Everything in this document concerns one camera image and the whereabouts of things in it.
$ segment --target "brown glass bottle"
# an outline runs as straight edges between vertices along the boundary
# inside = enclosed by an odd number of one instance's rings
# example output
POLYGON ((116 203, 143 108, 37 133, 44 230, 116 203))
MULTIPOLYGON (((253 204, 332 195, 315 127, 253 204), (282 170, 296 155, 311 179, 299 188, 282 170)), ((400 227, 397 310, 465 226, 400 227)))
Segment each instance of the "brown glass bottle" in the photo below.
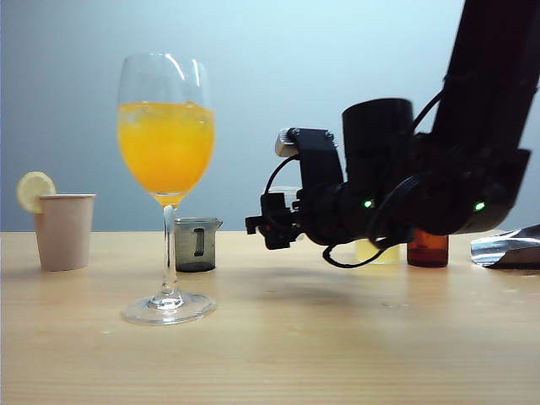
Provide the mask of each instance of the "brown glass bottle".
POLYGON ((407 243, 407 263, 420 267, 444 267, 448 264, 448 235, 432 235, 414 230, 407 243))

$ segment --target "lemon slice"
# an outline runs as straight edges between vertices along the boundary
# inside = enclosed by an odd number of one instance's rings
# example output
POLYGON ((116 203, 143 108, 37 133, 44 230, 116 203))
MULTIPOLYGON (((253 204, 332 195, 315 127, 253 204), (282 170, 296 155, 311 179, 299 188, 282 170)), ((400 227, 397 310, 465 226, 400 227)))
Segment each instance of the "lemon slice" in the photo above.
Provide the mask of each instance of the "lemon slice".
POLYGON ((19 204, 31 213, 42 213, 40 196, 56 194, 57 188, 51 177, 42 171, 29 171, 17 183, 17 199, 19 204))

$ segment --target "glass base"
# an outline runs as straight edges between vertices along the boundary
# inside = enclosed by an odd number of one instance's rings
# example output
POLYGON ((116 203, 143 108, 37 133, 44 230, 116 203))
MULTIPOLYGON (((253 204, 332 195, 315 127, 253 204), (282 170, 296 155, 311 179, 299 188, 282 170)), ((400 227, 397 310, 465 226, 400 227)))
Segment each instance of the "glass base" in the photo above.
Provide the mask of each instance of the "glass base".
POLYGON ((121 313, 121 317, 139 325, 172 325, 201 319, 216 309, 216 303, 204 294, 182 291, 178 306, 169 303, 162 308, 153 304, 153 297, 139 298, 121 313))

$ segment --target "robotic arm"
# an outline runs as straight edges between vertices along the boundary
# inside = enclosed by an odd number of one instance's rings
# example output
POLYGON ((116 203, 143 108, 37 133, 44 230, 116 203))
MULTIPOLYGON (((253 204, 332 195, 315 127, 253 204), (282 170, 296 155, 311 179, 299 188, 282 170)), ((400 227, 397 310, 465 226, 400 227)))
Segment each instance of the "robotic arm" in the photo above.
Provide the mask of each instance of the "robotic arm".
POLYGON ((283 194, 261 196, 246 219, 269 249, 299 233, 335 246, 369 238, 379 249, 417 227, 448 235, 490 230, 513 207, 530 152, 518 148, 540 73, 540 0, 467 0, 443 89, 413 119, 404 99, 343 112, 348 181, 333 135, 290 128, 276 151, 300 161, 294 209, 283 194), (430 133, 415 128, 437 102, 430 133))

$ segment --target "wooden table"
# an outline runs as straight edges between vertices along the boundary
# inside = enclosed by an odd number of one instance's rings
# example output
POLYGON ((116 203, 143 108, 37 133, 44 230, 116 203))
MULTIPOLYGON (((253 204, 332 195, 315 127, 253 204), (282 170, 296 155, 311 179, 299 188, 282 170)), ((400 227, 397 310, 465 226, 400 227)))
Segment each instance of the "wooden table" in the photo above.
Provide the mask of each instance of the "wooden table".
POLYGON ((342 270, 218 232, 218 268, 181 284, 219 308, 136 326, 119 314, 158 288, 161 236, 93 233, 89 267, 43 273, 34 234, 2 235, 3 403, 540 403, 540 277, 471 264, 478 235, 448 268, 342 270))

